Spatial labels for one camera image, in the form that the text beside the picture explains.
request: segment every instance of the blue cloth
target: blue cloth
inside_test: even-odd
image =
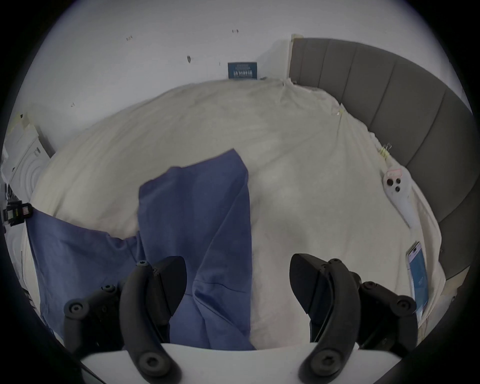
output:
[[[63,306],[128,276],[139,260],[182,256],[185,295],[170,320],[170,341],[249,350],[252,238],[248,172],[230,150],[170,168],[140,187],[135,237],[66,223],[35,210],[26,221],[40,290],[40,312],[63,334]]]

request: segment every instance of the white bedsheet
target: white bedsheet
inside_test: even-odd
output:
[[[256,348],[309,342],[309,317],[288,279],[296,252],[339,258],[363,281],[411,295],[405,254],[420,240],[430,283],[423,319],[428,315],[445,281],[440,231],[428,203],[415,187],[422,230],[410,231],[383,191],[388,165],[365,125],[327,93],[290,81],[188,85],[123,110],[58,152],[31,203],[72,224],[125,238],[137,231],[143,183],[171,166],[231,148],[250,175]],[[39,306],[25,234],[22,248],[24,280]]]

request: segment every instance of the blue label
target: blue label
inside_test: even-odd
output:
[[[229,79],[256,79],[257,63],[228,63]]]

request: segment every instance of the upholstered headboard panel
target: upholstered headboard panel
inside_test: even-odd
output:
[[[465,104],[411,61],[342,40],[294,39],[289,76],[333,95],[392,145],[440,224],[446,278],[467,268],[480,240],[480,138]]]

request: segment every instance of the phone screen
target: phone screen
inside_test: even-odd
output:
[[[423,309],[428,303],[428,277],[421,244],[417,242],[407,253],[408,271],[412,284],[413,299],[417,304],[417,321],[420,322]]]

